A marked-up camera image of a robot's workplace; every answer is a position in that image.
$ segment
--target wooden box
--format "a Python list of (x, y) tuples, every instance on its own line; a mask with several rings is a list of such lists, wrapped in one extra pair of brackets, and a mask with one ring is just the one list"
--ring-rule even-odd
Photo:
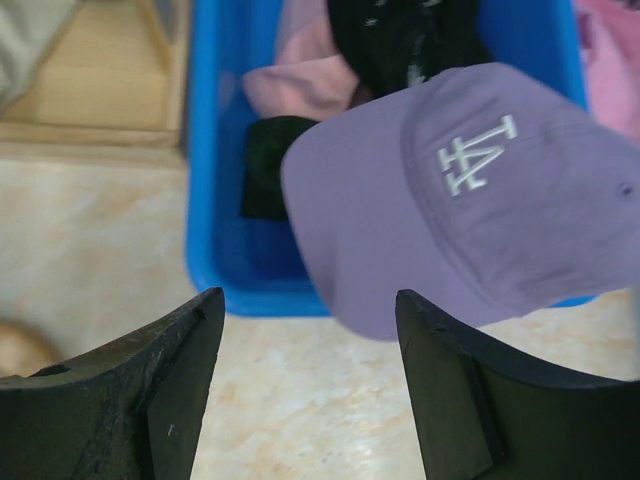
[(177, 146), (190, 20), (190, 0), (81, 2), (0, 116), (0, 142)]

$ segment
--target embroidered white logo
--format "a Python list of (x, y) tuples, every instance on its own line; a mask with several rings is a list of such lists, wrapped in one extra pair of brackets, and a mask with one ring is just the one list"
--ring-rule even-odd
[[(449, 172), (445, 175), (445, 178), (447, 179), (447, 186), (452, 196), (456, 197), (460, 195), (460, 187), (462, 184), (465, 184), (467, 189), (471, 191), (484, 187), (488, 183), (485, 178), (476, 178), (476, 174), (502, 155), (505, 147), (504, 145), (498, 145), (494, 147), (471, 148), (501, 134), (504, 134), (509, 140), (518, 136), (516, 123), (512, 115), (502, 117), (501, 126), (482, 133), (467, 142), (463, 142), (461, 137), (454, 138), (452, 142), (454, 153), (452, 155), (447, 152), (446, 148), (438, 151), (442, 172)], [(477, 157), (483, 158), (471, 166), (469, 160)], [(454, 162), (458, 164), (458, 168), (460, 169), (459, 177), (456, 177), (455, 174), (450, 171), (453, 168)]]

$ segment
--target marble floor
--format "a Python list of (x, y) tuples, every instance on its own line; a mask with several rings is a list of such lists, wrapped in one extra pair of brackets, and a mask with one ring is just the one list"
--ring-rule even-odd
[[(0, 162), (0, 314), (67, 357), (194, 295), (182, 244), (186, 174)], [(640, 377), (627, 292), (485, 330), (534, 355)], [(330, 319), (229, 317), (193, 479), (422, 480), (396, 345)]]

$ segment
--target bright pink fabric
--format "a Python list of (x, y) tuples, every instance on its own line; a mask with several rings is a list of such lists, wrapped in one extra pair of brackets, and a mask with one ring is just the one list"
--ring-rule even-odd
[(358, 82), (334, 45), (326, 0), (285, 0), (275, 64), (243, 77), (259, 116), (318, 121), (347, 110)]
[(640, 13), (614, 0), (577, 0), (590, 110), (640, 143)]

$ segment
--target pink clothing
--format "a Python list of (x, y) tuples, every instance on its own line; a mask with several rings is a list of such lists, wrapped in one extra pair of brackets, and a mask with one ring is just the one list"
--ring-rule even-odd
[(614, 0), (577, 0), (590, 110), (640, 143), (640, 14)]
[(259, 116), (317, 121), (347, 110), (359, 83), (333, 43), (326, 0), (284, 0), (275, 65), (242, 80)]

